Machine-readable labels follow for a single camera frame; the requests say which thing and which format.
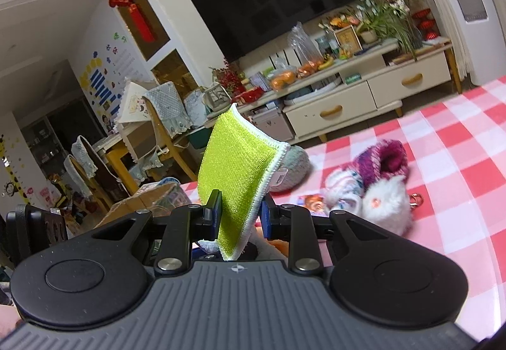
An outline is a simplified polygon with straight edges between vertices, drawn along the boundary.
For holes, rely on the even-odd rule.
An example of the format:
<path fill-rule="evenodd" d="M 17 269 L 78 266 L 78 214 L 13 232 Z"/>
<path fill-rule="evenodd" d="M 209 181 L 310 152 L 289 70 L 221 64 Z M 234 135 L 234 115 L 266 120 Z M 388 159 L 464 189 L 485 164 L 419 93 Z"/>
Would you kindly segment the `framed picture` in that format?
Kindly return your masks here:
<path fill-rule="evenodd" d="M 363 50 L 353 26 L 347 26 L 346 28 L 336 30 L 335 38 L 340 48 L 349 57 Z"/>

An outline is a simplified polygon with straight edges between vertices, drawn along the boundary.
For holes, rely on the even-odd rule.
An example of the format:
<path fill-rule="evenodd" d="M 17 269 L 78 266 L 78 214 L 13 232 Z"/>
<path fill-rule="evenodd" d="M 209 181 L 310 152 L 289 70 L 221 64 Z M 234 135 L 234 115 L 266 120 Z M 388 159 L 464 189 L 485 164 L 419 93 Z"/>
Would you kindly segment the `white fluffy pompom keychain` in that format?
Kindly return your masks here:
<path fill-rule="evenodd" d="M 362 199 L 360 217 L 393 234 L 405 234 L 412 213 L 404 178 L 381 178 L 371 184 Z"/>

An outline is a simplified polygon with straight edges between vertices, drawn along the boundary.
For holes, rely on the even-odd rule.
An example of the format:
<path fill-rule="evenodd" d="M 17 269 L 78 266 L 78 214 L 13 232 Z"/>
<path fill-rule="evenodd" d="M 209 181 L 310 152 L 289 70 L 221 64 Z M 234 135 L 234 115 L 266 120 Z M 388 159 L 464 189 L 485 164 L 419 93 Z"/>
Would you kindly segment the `wooden chair with lace cover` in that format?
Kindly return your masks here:
<path fill-rule="evenodd" d="M 147 90 L 142 99 L 153 125 L 156 146 L 163 153 L 160 159 L 174 160 L 191 181 L 196 181 L 195 171 L 182 156 L 183 149 L 174 143 L 175 138 L 190 131 L 192 127 L 175 84 L 159 84 Z"/>

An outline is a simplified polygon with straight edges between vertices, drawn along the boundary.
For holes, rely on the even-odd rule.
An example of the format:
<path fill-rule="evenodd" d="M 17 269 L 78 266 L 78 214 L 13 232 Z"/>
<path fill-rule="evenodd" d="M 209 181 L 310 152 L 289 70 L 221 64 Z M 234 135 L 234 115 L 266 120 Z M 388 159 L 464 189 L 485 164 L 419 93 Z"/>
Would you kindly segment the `purple knitted hat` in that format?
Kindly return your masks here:
<path fill-rule="evenodd" d="M 407 180 L 409 175 L 407 153 L 399 140 L 378 141 L 356 156 L 350 167 L 361 177 L 366 191 L 381 179 Z"/>

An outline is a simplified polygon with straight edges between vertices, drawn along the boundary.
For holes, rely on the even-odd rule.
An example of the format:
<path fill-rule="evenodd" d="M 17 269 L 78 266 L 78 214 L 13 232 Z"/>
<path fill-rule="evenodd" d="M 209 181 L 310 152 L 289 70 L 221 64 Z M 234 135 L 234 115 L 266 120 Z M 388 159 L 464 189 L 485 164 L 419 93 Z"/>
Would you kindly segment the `cardboard box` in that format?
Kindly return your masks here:
<path fill-rule="evenodd" d="M 115 203 L 96 228 L 138 210 L 146 209 L 152 212 L 153 217 L 162 217 L 188 204 L 192 204 L 192 201 L 177 182 L 145 184 L 135 195 Z"/>

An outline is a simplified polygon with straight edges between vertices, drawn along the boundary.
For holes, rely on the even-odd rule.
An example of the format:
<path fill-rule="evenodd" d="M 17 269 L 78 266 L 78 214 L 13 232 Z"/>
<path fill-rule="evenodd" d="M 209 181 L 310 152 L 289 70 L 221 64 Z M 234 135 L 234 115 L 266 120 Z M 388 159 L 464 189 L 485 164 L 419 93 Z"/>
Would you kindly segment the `red white checkered tablecloth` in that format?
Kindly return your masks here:
<path fill-rule="evenodd" d="M 315 201 L 327 176 L 382 139 L 402 142 L 406 188 L 422 196 L 410 240 L 464 270 L 469 293 L 457 323 L 478 340 L 505 322 L 505 80 L 308 149 L 313 170 L 277 203 Z"/>

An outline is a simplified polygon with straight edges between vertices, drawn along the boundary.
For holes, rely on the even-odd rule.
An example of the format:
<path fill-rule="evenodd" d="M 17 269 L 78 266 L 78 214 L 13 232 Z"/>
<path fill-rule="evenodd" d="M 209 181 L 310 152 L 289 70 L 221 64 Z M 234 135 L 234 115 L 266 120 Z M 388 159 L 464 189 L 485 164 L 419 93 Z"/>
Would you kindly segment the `potted flower plant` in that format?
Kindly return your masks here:
<path fill-rule="evenodd" d="M 358 34 L 374 32 L 379 39 L 394 38 L 401 51 L 414 54 L 421 46 L 412 23 L 412 7 L 424 0 L 359 0 L 355 17 Z"/>

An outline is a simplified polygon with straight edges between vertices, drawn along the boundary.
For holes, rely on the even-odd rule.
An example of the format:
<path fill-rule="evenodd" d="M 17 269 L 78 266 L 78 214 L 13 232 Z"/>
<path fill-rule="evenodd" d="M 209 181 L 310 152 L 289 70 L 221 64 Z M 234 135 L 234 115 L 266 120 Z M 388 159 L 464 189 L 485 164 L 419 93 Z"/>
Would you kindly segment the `cream TV cabinet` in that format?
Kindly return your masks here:
<path fill-rule="evenodd" d="M 324 71 L 271 90 L 239 107 L 242 116 L 270 137 L 287 143 L 327 135 L 381 114 L 402 116 L 406 98 L 452 82 L 460 87 L 451 41 L 438 37 L 414 58 L 396 53 L 399 43 L 387 39 L 362 55 L 338 61 Z"/>

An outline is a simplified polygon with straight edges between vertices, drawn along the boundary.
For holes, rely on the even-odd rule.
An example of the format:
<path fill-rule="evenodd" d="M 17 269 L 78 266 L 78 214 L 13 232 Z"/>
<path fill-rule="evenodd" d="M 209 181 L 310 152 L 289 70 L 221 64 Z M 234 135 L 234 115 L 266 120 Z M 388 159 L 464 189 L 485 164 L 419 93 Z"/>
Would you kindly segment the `white knotted cloth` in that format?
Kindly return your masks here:
<path fill-rule="evenodd" d="M 358 216 L 364 194 L 364 182 L 358 172 L 349 168 L 337 168 L 325 180 L 324 210 L 326 213 L 343 210 Z"/>

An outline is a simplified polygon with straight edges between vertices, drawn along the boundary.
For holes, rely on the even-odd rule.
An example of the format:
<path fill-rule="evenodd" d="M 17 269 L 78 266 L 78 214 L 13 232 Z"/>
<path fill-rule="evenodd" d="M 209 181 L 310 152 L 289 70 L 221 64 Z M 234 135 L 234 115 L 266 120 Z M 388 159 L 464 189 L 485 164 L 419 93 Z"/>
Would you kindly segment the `clear plastic bag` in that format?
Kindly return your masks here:
<path fill-rule="evenodd" d="M 320 67 L 323 56 L 314 45 L 311 38 L 306 34 L 302 23 L 297 22 L 287 36 L 288 44 L 293 48 L 300 64 L 317 70 Z"/>

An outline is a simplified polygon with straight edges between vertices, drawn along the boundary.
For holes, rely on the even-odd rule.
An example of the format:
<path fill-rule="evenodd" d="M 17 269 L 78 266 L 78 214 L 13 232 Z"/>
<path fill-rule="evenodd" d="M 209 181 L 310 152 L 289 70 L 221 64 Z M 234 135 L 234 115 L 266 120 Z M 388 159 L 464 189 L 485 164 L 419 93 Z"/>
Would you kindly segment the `green microfiber cloth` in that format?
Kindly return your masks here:
<path fill-rule="evenodd" d="M 217 245 L 224 260 L 236 260 L 242 254 L 262 200 L 289 149 L 289 143 L 248 122 L 235 104 L 218 117 L 197 175 L 197 191 L 202 202 L 214 190 L 222 195 Z"/>

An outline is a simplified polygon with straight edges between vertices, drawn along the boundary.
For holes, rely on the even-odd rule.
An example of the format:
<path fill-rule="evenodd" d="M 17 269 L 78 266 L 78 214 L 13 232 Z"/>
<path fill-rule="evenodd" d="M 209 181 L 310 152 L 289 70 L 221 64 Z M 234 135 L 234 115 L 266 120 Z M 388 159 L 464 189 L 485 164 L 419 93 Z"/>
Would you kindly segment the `red lantern ornament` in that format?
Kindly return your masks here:
<path fill-rule="evenodd" d="M 436 30 L 436 20 L 434 19 L 431 9 L 424 8 L 412 14 L 417 29 L 421 32 L 424 40 L 431 41 L 439 37 Z"/>

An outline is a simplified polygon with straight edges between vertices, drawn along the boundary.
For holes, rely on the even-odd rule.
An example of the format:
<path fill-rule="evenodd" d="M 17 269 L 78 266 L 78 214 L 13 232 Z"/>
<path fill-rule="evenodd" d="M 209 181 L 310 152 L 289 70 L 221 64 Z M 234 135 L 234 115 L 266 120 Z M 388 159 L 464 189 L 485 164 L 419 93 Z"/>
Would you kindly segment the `red gift box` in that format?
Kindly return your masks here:
<path fill-rule="evenodd" d="M 235 96 L 232 101 L 239 106 L 250 104 L 259 100 L 264 94 L 264 90 L 261 87 L 254 87 L 253 89 L 246 90 L 238 96 Z"/>

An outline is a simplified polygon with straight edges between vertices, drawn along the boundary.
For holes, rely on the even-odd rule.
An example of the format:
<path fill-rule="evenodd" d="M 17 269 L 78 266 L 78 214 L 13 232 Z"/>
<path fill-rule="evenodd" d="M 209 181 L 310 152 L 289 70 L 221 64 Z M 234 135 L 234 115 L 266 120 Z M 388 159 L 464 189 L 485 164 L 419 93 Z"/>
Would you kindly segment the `grey-green crochet pouch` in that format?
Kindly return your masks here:
<path fill-rule="evenodd" d="M 311 169 L 307 152 L 299 146 L 291 146 L 271 179 L 269 190 L 274 193 L 291 190 L 305 180 Z"/>

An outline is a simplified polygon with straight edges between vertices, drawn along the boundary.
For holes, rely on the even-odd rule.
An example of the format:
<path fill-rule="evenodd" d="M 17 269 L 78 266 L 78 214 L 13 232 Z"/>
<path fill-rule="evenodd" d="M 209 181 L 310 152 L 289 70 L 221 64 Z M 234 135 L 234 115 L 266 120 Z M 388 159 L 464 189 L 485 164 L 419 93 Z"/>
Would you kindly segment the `bag of oranges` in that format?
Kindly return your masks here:
<path fill-rule="evenodd" d="M 267 80 L 272 90 L 280 91 L 297 80 L 297 73 L 294 66 L 275 69 L 267 75 Z"/>

